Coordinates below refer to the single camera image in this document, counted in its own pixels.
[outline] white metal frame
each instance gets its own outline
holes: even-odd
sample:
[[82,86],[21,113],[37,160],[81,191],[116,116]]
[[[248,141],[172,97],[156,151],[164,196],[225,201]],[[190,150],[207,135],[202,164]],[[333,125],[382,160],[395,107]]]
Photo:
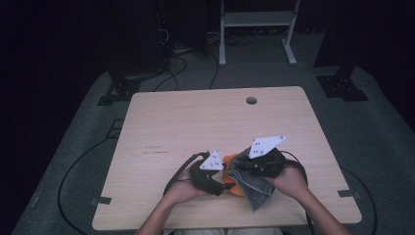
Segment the white metal frame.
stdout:
[[287,37],[282,39],[284,50],[291,66],[297,65],[297,60],[291,49],[290,42],[293,37],[294,26],[300,7],[300,0],[296,0],[293,11],[283,12],[236,12],[225,13],[225,0],[220,2],[220,44],[219,65],[226,66],[225,27],[229,26],[275,26],[287,25]]

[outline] gray cloth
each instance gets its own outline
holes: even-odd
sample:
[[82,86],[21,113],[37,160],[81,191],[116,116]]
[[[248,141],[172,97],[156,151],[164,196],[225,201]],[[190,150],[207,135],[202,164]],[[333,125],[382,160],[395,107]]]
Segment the gray cloth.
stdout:
[[250,149],[232,159],[227,173],[230,178],[237,182],[250,202],[253,212],[255,212],[272,195],[275,188],[262,178],[253,176],[248,170],[241,168],[245,162],[250,160],[248,157]]

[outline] table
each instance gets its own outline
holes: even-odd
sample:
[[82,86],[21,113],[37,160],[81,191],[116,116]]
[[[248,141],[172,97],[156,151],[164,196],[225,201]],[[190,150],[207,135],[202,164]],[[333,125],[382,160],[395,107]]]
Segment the table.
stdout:
[[[347,184],[302,88],[265,87],[135,94],[102,192],[111,202],[98,205],[93,227],[137,229],[193,154],[218,150],[223,157],[273,135],[286,136],[278,148],[299,158],[311,191],[340,222],[360,221],[355,200],[339,196]],[[196,198],[174,208],[165,228],[295,224],[306,224],[304,210],[276,190],[255,213],[229,192]]]

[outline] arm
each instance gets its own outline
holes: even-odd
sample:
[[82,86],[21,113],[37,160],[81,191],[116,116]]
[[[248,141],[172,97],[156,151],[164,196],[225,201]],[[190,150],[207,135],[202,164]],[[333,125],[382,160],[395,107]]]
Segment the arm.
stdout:
[[160,235],[164,224],[174,206],[185,203],[195,197],[208,195],[207,192],[195,188],[189,180],[189,167],[183,170],[177,181],[160,199],[152,213],[135,232],[135,235]]
[[311,193],[298,169],[286,167],[278,177],[264,179],[299,202],[323,234],[350,234]]

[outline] dark background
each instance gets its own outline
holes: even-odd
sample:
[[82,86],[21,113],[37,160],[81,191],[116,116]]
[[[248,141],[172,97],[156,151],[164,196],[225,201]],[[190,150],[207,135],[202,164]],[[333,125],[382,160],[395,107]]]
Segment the dark background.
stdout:
[[[226,1],[228,10],[290,7],[289,1]],[[218,0],[158,3],[162,5],[165,19],[159,24],[170,26],[177,38],[196,29],[218,30]],[[121,24],[112,1],[1,0],[0,17],[0,233],[7,234],[88,89],[107,70],[115,50],[128,50],[129,45],[118,31]],[[317,67],[338,66],[347,53],[358,52],[356,64],[377,79],[413,128],[414,24],[414,3],[409,0],[303,0],[296,32],[326,30]],[[147,35],[143,28],[137,33]]]

